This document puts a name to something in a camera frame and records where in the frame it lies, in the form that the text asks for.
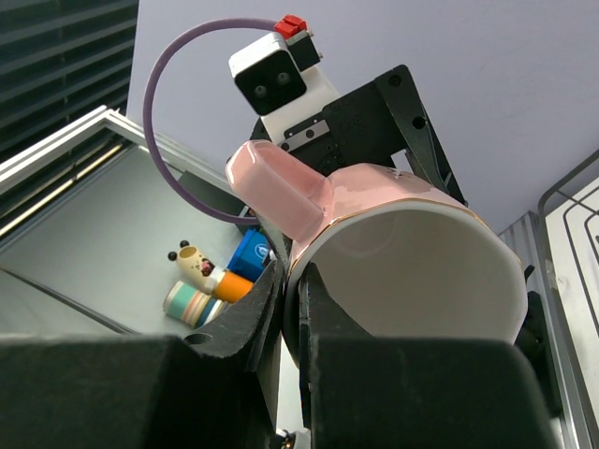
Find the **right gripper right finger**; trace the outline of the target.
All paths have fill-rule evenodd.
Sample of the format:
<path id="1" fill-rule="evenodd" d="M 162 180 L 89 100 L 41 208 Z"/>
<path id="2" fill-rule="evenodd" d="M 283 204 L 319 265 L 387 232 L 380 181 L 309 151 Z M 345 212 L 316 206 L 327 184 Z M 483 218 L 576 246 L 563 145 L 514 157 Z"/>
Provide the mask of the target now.
<path id="1" fill-rule="evenodd" d="M 299 282 L 300 377 L 315 448 L 554 448 L 533 369 L 492 340 L 376 338 L 315 265 Z"/>

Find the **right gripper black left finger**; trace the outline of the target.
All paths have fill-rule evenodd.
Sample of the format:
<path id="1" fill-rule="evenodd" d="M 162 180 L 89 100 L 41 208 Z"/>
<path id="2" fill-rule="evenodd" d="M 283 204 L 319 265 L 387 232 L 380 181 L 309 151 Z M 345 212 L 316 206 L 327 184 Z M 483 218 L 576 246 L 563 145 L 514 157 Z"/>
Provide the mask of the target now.
<path id="1" fill-rule="evenodd" d="M 5 448 L 266 448 L 283 266 L 186 337 L 4 337 Z"/>

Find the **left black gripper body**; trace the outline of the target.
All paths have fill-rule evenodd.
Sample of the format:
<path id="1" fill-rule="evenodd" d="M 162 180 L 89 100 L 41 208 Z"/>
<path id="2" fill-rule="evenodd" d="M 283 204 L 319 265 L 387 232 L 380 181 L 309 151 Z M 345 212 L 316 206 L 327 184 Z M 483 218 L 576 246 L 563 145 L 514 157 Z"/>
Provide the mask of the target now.
<path id="1" fill-rule="evenodd" d="M 251 137 L 271 141 L 260 118 Z M 415 175 L 466 201 L 405 65 L 340 94 L 286 140 L 271 142 L 323 175 L 359 163 L 392 167 L 393 154 L 405 152 Z"/>

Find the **pink mug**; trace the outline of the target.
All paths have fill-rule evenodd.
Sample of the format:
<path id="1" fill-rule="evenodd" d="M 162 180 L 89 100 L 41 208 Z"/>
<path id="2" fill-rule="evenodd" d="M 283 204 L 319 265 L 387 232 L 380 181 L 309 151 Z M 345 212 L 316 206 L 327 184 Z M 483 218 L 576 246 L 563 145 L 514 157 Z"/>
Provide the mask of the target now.
<path id="1" fill-rule="evenodd" d="M 528 309 L 519 258 L 474 212 L 416 175 L 366 163 L 322 175 L 254 140 L 227 162 L 226 177 L 291 241 L 283 319 L 291 353 L 310 264 L 376 337 L 516 341 Z"/>

